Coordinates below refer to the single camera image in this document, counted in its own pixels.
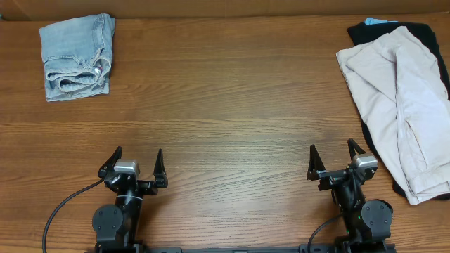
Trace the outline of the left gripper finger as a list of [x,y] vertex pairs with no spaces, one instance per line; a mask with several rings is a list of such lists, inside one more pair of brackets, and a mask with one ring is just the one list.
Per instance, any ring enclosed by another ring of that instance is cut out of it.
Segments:
[[105,163],[98,170],[98,177],[105,178],[107,173],[113,171],[113,168],[118,161],[122,157],[122,147],[118,146],[114,153],[105,161]]
[[168,187],[168,178],[167,178],[167,174],[165,171],[162,149],[159,149],[159,151],[158,151],[157,159],[155,161],[153,176],[155,177],[155,185],[158,188],[167,188]]

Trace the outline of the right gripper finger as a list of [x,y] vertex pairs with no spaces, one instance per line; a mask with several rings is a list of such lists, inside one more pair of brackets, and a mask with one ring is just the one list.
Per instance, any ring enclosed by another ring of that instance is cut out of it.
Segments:
[[307,170],[307,180],[315,181],[321,178],[321,174],[326,172],[326,168],[320,158],[315,145],[310,145],[309,166]]
[[363,150],[354,139],[349,138],[347,140],[347,145],[349,148],[350,158],[353,159],[356,155],[366,154],[366,151]]

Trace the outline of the beige khaki shorts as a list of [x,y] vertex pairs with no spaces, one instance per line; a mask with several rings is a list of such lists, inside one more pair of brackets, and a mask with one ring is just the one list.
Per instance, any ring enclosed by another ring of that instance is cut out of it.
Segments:
[[437,58],[405,26],[336,57],[375,149],[409,204],[449,193],[449,99]]

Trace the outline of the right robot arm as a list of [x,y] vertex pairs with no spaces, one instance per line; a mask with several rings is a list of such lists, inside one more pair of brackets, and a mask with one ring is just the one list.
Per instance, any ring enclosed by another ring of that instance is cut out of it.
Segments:
[[[331,191],[340,213],[321,224],[300,249],[305,252],[395,252],[395,246],[385,242],[391,236],[392,206],[384,200],[367,201],[361,188],[375,175],[378,161],[353,139],[349,139],[347,145],[351,162],[337,171],[327,171],[316,147],[310,146],[307,179],[318,181],[320,191]],[[316,235],[338,219],[343,220],[346,234],[334,239],[332,244],[314,244]]]

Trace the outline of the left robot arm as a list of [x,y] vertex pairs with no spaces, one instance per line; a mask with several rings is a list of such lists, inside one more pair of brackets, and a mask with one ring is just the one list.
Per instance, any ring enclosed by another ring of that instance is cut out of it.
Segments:
[[136,239],[143,198],[157,195],[168,186],[163,152],[158,150],[153,170],[154,180],[140,180],[136,160],[122,158],[119,146],[98,170],[106,188],[116,193],[113,205],[99,207],[93,215],[96,232],[95,252],[147,252],[145,244]]

